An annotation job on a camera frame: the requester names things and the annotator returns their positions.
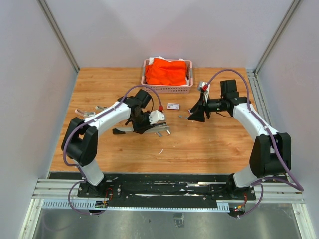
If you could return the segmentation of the white paper in basket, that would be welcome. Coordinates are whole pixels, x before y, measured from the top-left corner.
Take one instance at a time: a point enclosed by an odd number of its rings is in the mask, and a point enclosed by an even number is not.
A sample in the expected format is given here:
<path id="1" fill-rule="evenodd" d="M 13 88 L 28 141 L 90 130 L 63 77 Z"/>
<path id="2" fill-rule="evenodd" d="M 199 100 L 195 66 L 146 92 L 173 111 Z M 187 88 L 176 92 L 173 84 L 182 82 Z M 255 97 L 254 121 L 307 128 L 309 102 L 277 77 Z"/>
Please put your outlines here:
<path id="1" fill-rule="evenodd" d="M 150 57 L 150 58 L 148 59 L 148 60 L 149 60 L 148 65 L 153 64 L 153 62 L 154 62 L 155 59 L 161 59 L 161 60 L 165 60 L 165 61 L 167 61 L 167 62 L 185 61 L 185 60 L 182 59 L 182 58 L 179 58 L 179 59 L 166 59 L 166 58 L 163 58 L 163 57 L 161 57 L 161 56 L 158 56 L 158 57 Z"/>

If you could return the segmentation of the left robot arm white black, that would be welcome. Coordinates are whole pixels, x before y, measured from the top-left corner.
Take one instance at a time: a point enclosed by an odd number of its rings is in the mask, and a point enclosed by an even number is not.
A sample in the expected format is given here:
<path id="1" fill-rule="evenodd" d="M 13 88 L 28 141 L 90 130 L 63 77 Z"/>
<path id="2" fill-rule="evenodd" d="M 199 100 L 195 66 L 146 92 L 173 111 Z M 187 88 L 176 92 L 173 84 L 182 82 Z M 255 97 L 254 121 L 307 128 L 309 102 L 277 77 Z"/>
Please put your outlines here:
<path id="1" fill-rule="evenodd" d="M 133 132 L 138 134 L 152 128 L 150 111 L 143 111 L 151 100 L 148 92 L 139 90 L 135 96 L 118 99 L 111 107 L 90 119 L 75 117 L 69 123 L 61 146 L 63 161 L 67 166 L 78 168 L 84 182 L 90 184 L 89 191 L 94 196 L 101 197 L 107 191 L 106 183 L 102 182 L 104 174 L 95 159 L 99 137 L 122 121 L 131 123 Z"/>

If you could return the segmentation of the pink plastic basket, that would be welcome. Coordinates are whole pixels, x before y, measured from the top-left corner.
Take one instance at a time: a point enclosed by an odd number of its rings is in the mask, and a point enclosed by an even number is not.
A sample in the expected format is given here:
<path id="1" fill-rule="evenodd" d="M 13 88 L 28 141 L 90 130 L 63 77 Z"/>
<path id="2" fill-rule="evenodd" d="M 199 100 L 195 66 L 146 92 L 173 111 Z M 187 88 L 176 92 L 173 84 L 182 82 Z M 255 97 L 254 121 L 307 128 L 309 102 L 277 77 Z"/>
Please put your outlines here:
<path id="1" fill-rule="evenodd" d="M 145 78 L 146 66 L 149 64 L 149 59 L 145 59 L 142 67 L 141 85 L 146 88 L 146 91 L 150 91 L 146 86 L 154 89 L 157 93 L 172 93 L 172 94 L 189 94 L 190 89 L 193 86 L 193 67 L 190 60 L 185 60 L 187 71 L 186 71 L 186 84 L 181 86 L 170 86 L 170 85 L 152 85 L 147 84 Z"/>

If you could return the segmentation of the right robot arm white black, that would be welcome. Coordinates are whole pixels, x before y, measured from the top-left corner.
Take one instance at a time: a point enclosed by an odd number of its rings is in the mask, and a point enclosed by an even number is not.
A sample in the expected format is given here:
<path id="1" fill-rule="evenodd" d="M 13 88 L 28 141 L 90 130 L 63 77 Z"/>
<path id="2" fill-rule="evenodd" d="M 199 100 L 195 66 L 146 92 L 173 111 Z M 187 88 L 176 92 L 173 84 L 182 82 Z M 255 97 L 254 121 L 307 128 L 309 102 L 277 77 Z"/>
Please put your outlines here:
<path id="1" fill-rule="evenodd" d="M 220 83 L 221 97 L 211 99 L 209 86 L 200 82 L 200 97 L 190 109 L 190 121 L 205 122 L 211 113 L 228 112 L 238 120 L 254 141 L 249 165 L 231 174 L 223 191 L 231 199 L 238 199 L 249 186 L 267 176 L 283 174 L 291 167 L 291 137 L 279 133 L 255 111 L 247 97 L 241 97 L 235 80 Z"/>

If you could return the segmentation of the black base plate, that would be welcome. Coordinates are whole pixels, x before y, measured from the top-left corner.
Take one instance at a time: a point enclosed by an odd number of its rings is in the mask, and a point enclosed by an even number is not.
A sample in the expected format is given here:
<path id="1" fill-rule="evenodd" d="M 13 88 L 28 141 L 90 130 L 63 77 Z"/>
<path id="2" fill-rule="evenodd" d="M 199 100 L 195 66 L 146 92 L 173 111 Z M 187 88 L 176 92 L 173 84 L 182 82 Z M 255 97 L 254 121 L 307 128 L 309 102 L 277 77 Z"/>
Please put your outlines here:
<path id="1" fill-rule="evenodd" d="M 223 191 L 228 174 L 134 174 L 106 173 L 102 183 L 93 187 L 88 183 L 80 183 L 77 192 L 80 198 L 97 198 L 100 201 L 124 201 L 132 198 L 144 201 L 150 198 L 152 202 L 183 201 L 218 201 L 230 200 L 240 203 L 254 201 L 254 190 L 248 188 L 238 198 L 230 198 Z"/>

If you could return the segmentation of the orange cloth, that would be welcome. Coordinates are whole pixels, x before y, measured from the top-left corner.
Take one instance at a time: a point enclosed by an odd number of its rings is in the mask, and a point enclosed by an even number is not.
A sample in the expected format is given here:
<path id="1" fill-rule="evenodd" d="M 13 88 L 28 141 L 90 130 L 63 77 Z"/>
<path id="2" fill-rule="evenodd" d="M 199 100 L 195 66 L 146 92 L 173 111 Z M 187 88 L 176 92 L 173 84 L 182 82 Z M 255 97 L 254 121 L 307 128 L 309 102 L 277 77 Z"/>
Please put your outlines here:
<path id="1" fill-rule="evenodd" d="M 181 86 L 186 84 L 186 71 L 185 61 L 155 59 L 153 64 L 146 66 L 145 78 L 147 84 Z"/>

